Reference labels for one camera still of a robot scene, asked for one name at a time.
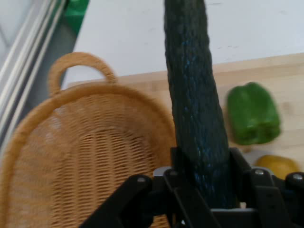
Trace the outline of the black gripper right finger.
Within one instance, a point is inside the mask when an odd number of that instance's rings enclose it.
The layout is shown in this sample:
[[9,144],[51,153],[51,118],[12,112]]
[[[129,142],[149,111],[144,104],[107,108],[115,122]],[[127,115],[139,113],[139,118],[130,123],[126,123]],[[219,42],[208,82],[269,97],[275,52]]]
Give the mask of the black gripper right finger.
[[281,179],[265,168],[252,168],[237,148],[231,148],[229,153],[237,199],[255,210],[260,227],[302,228],[303,172],[292,172]]

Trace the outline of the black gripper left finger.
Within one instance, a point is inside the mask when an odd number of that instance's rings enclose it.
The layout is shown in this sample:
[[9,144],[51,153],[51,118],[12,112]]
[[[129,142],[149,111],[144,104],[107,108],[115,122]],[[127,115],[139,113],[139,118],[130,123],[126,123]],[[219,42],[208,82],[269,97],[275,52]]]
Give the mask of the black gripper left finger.
[[171,148],[172,168],[149,178],[130,176],[82,224],[82,228],[148,228],[166,215],[172,228],[219,228],[199,191],[185,179],[185,155]]

